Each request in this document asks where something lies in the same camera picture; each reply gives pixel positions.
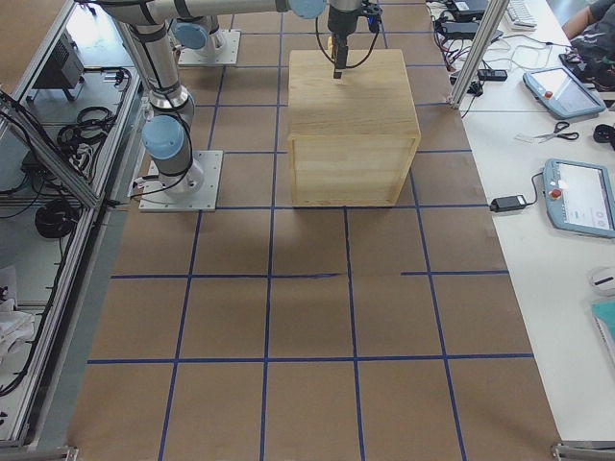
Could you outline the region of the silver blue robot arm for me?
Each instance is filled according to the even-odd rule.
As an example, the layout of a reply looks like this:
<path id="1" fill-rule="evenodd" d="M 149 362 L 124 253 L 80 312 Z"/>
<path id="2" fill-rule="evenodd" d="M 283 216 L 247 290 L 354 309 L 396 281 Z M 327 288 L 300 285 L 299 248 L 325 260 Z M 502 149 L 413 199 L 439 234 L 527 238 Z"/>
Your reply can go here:
<path id="1" fill-rule="evenodd" d="M 378 34 L 381 8 L 370 1 L 100 1 L 113 20 L 128 29 L 129 55 L 149 88 L 153 119 L 145 124 L 142 142 L 158 168 L 160 187 L 146 195 L 193 195 L 204 182 L 203 168 L 195 159 L 190 123 L 194 102 L 182 85 L 166 23 L 176 22 L 174 35 L 183 27 L 195 26 L 204 33 L 199 46 L 204 48 L 215 29 L 219 14 L 293 12 L 303 19 L 317 20 L 328 10 L 328 29 L 332 35 L 333 76 L 352 66 L 347 63 L 348 37 L 357 29 L 361 17 Z"/>

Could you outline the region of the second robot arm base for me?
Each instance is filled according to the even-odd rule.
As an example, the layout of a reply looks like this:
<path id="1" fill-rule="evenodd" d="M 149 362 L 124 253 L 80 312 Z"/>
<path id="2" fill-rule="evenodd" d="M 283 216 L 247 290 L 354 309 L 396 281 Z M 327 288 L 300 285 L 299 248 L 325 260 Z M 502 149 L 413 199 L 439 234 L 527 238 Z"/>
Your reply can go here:
<path id="1" fill-rule="evenodd" d="M 171 31 L 184 48 L 194 50 L 201 55 L 219 54 L 226 44 L 220 32 L 218 17 L 215 15 L 175 19 Z"/>

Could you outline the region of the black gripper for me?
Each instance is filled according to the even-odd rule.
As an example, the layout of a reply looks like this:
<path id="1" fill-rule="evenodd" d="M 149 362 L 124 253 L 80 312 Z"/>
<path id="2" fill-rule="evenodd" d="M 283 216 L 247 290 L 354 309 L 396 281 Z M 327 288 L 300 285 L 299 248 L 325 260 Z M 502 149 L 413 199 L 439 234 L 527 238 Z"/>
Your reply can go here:
<path id="1" fill-rule="evenodd" d="M 332 33 L 333 77 L 340 79 L 347 67 L 347 36 L 357 30 L 360 17 L 367 19 L 369 31 L 375 34 L 380 29 L 380 7 L 371 1 L 331 0 L 328 13 L 328 29 Z"/>

